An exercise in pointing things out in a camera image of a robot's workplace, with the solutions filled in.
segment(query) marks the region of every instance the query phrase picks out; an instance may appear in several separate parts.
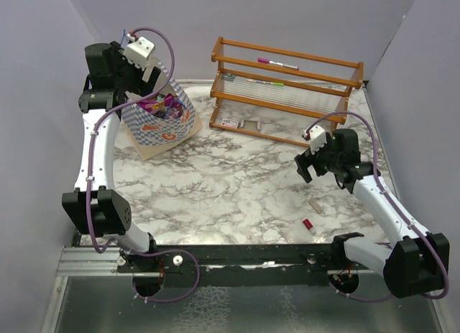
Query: red marker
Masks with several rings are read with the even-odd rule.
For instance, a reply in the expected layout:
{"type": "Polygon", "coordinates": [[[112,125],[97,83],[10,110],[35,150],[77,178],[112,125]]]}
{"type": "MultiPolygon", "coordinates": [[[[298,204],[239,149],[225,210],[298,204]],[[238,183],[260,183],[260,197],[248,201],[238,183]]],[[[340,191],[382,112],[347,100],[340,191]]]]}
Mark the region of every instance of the red marker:
{"type": "Polygon", "coordinates": [[[305,225],[305,227],[311,234],[316,234],[315,227],[313,226],[313,224],[311,224],[311,222],[308,219],[305,219],[302,223],[305,225]]]}

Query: purple marker cap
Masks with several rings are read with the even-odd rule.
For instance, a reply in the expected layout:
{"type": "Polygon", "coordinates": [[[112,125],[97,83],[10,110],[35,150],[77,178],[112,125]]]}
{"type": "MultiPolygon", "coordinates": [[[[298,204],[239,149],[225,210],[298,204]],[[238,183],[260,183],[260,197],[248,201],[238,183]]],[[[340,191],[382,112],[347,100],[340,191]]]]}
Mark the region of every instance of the purple marker cap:
{"type": "Polygon", "coordinates": [[[261,63],[270,63],[270,61],[267,60],[266,58],[257,58],[257,60],[261,63]]]}

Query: checkered pattern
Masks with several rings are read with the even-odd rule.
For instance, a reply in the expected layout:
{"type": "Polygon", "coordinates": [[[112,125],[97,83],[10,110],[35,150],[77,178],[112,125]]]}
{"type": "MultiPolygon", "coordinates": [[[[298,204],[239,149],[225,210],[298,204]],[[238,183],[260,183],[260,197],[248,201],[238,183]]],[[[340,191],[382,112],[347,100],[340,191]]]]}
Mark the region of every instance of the checkered pattern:
{"type": "MultiPolygon", "coordinates": [[[[168,75],[168,71],[164,65],[162,63],[158,63],[158,65],[168,75]]],[[[182,87],[173,78],[171,78],[169,84],[186,107],[179,119],[159,119],[146,112],[137,104],[127,106],[121,113],[124,122],[140,145],[153,146],[179,142],[184,140],[193,128],[196,111],[192,102],[182,87]],[[188,121],[184,121],[183,123],[184,117],[187,115],[190,115],[190,117],[188,121]],[[144,125],[158,127],[158,129],[142,130],[144,125]]]]}

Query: wooden rack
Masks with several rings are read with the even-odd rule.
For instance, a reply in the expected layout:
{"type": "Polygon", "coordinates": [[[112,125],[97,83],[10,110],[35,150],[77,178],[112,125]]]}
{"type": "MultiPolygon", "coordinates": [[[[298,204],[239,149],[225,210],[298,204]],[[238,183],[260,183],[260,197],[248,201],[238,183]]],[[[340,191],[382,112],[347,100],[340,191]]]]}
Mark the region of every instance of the wooden rack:
{"type": "MultiPolygon", "coordinates": [[[[227,129],[271,140],[308,146],[304,142],[275,137],[261,132],[246,131],[216,123],[219,110],[225,101],[235,101],[268,109],[286,111],[307,117],[319,118],[333,111],[346,111],[353,88],[363,81],[363,62],[351,63],[331,58],[253,45],[220,37],[214,46],[211,59],[218,63],[218,72],[211,88],[216,107],[209,127],[227,129]],[[278,65],[259,63],[266,58],[279,63],[297,65],[298,70],[278,65]],[[284,86],[258,83],[279,83],[284,86]],[[325,83],[335,84],[332,87],[325,83]]],[[[346,121],[346,115],[328,117],[331,131],[346,121]]]]}

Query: marker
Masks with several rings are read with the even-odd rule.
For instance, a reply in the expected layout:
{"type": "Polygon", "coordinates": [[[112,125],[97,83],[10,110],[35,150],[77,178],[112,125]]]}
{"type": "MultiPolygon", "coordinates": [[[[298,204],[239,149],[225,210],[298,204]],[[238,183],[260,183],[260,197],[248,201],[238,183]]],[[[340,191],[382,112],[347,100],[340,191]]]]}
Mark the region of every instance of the marker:
{"type": "Polygon", "coordinates": [[[260,63],[267,63],[269,65],[280,65],[281,67],[299,70],[299,67],[296,65],[286,65],[285,63],[270,61],[270,60],[267,60],[266,58],[257,58],[257,61],[259,61],[260,63]]]}
{"type": "Polygon", "coordinates": [[[311,234],[316,234],[316,230],[313,227],[313,224],[311,224],[311,222],[308,219],[304,219],[302,223],[305,225],[305,227],[311,234]]]}
{"type": "Polygon", "coordinates": [[[265,83],[267,85],[274,85],[274,86],[284,86],[284,83],[272,83],[270,81],[262,81],[262,80],[254,80],[254,79],[249,79],[247,78],[248,81],[251,81],[252,83],[265,83]]]}

